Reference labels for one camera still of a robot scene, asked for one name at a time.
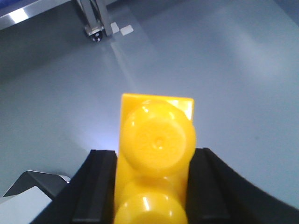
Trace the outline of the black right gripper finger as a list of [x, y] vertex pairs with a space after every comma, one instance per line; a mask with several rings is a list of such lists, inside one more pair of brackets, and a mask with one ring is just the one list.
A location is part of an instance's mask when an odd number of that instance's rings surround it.
[[297, 224], [299, 210], [256, 187], [209, 148], [189, 168], [186, 213], [191, 224]]

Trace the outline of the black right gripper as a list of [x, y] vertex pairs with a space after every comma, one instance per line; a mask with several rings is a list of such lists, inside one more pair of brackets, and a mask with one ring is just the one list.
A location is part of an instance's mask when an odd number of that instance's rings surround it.
[[0, 197], [2, 224], [110, 224], [113, 221], [115, 151], [91, 150], [70, 179], [25, 171]]

